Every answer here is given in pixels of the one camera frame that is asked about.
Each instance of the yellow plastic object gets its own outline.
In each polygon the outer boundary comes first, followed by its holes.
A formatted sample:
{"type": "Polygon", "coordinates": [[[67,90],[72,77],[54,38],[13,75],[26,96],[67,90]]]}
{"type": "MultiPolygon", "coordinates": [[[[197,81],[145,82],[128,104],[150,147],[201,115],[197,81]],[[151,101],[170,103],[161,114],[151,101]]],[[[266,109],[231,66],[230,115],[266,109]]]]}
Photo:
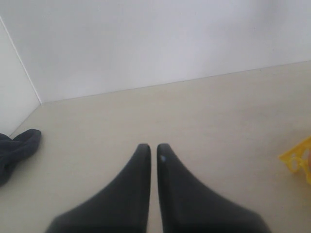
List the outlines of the yellow plastic object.
{"type": "Polygon", "coordinates": [[[278,157],[291,172],[298,172],[300,168],[306,174],[307,182],[311,184],[311,137],[290,149],[278,157]],[[306,151],[309,151],[308,158],[303,158],[306,151]]]}

